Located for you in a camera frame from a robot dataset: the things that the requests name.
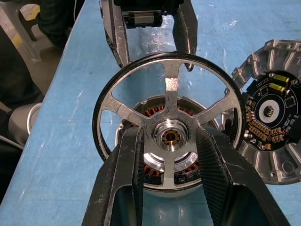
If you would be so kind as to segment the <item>silver spoked rotor wheel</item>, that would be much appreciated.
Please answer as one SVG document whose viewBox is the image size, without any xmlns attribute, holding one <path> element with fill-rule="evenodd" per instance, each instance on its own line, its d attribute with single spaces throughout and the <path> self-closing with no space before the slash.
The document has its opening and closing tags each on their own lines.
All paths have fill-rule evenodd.
<svg viewBox="0 0 301 226">
<path fill-rule="evenodd" d="M 165 108 L 151 116 L 126 106 L 113 97 L 113 90 L 126 77 L 146 66 L 160 63 L 165 69 Z M 209 108 L 196 114 L 189 115 L 177 108 L 179 68 L 182 64 L 202 67 L 218 77 L 228 88 L 228 93 Z M 92 132 L 98 153 L 108 159 L 108 148 L 101 131 L 100 121 L 103 111 L 111 111 L 123 119 L 140 126 L 144 134 L 144 152 L 153 153 L 164 160 L 163 174 L 160 185 L 144 184 L 144 188 L 152 192 L 176 192 L 194 188 L 200 185 L 200 179 L 177 185 L 174 182 L 175 160 L 188 152 L 195 153 L 196 132 L 205 123 L 218 115 L 236 109 L 238 127 L 233 146 L 238 148 L 242 143 L 246 110 L 239 88 L 232 78 L 214 63 L 191 54 L 164 52 L 143 57 L 122 68 L 106 84 L 102 90 L 93 113 Z"/>
</svg>

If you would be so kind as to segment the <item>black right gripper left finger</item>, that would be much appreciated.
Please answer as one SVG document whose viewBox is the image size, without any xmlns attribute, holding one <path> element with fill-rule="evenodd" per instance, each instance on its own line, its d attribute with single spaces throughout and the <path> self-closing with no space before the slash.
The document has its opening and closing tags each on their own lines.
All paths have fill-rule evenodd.
<svg viewBox="0 0 301 226">
<path fill-rule="evenodd" d="M 143 152 L 143 129 L 127 129 L 98 171 L 82 226 L 142 226 Z"/>
</svg>

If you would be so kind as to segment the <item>silver motor cover with circuit board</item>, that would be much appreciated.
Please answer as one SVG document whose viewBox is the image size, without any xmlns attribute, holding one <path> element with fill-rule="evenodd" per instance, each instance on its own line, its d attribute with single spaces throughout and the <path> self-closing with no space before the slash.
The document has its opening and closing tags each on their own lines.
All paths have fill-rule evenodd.
<svg viewBox="0 0 301 226">
<path fill-rule="evenodd" d="M 301 181 L 301 40 L 269 40 L 232 72 L 246 109 L 240 154 L 263 181 Z"/>
</svg>

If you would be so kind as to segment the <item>silver motor stator housing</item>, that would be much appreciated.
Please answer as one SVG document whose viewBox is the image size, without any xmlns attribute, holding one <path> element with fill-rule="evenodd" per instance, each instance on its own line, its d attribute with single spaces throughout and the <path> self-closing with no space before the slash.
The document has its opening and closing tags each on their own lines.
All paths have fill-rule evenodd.
<svg viewBox="0 0 301 226">
<path fill-rule="evenodd" d="M 165 107 L 164 104 L 165 95 L 156 95 L 145 101 L 138 102 L 134 107 L 134 110 L 144 113 L 146 116 L 151 116 L 156 112 L 163 110 Z M 190 115 L 194 115 L 204 111 L 206 108 L 202 104 L 183 96 L 178 99 L 178 109 L 189 113 Z M 120 142 L 124 132 L 132 126 L 134 125 L 124 119 L 121 121 L 116 130 L 115 145 Z M 173 198 L 190 194 L 202 186 L 199 174 L 198 156 L 196 153 L 186 153 L 182 157 L 176 158 L 174 166 L 174 183 L 176 188 L 171 188 L 167 191 L 157 189 L 158 186 L 162 184 L 164 159 L 153 153 L 146 153 L 144 155 L 145 191 L 155 196 Z M 185 184 L 188 185 L 183 189 L 177 187 Z"/>
</svg>

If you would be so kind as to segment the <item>grey plastic stool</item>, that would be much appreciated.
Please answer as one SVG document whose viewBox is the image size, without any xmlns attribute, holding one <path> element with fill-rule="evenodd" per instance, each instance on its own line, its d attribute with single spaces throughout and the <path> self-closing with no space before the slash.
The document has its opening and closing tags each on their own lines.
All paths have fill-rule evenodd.
<svg viewBox="0 0 301 226">
<path fill-rule="evenodd" d="M 39 7 L 41 0 L 0 0 L 0 6 L 19 34 L 28 55 L 32 61 L 37 62 L 41 61 L 41 52 L 50 49 L 57 51 L 57 48 L 40 30 L 35 36 L 32 28 L 38 25 L 38 18 L 34 16 L 32 19 L 26 19 L 23 16 L 21 9 L 26 5 Z"/>
</svg>

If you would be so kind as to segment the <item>person in dark clothing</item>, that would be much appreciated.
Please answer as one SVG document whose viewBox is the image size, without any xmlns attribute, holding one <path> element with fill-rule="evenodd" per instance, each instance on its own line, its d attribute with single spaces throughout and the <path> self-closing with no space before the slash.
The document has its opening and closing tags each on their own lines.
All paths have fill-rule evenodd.
<svg viewBox="0 0 301 226">
<path fill-rule="evenodd" d="M 76 10 L 81 0 L 40 0 L 38 27 L 51 43 L 63 50 L 69 29 L 76 20 Z"/>
</svg>

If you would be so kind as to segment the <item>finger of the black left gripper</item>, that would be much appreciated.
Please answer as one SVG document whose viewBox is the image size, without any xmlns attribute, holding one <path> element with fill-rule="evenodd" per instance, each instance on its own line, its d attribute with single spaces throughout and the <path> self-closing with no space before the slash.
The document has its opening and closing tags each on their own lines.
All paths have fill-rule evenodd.
<svg viewBox="0 0 301 226">
<path fill-rule="evenodd" d="M 126 27 L 120 6 L 113 0 L 103 0 L 103 25 L 107 43 L 122 68 L 129 64 Z"/>
<path fill-rule="evenodd" d="M 195 55 L 197 51 L 198 20 L 191 0 L 183 0 L 175 10 L 173 38 L 176 50 Z"/>
</svg>

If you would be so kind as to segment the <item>silver robot body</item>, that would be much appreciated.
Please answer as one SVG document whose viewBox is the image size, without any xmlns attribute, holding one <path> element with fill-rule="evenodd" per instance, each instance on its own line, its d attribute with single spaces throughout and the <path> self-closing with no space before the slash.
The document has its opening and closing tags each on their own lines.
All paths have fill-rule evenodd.
<svg viewBox="0 0 301 226">
<path fill-rule="evenodd" d="M 42 103 L 23 105 L 15 109 L 9 118 L 9 136 L 22 147 L 25 147 L 41 106 Z"/>
</svg>

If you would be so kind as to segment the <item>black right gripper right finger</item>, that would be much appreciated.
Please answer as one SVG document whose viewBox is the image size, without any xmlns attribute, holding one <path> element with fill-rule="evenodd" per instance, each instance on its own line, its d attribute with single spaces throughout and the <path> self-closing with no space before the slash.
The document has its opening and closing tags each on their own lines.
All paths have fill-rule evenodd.
<svg viewBox="0 0 301 226">
<path fill-rule="evenodd" d="M 199 127 L 196 147 L 214 226 L 291 226 L 255 168 L 225 134 Z"/>
</svg>

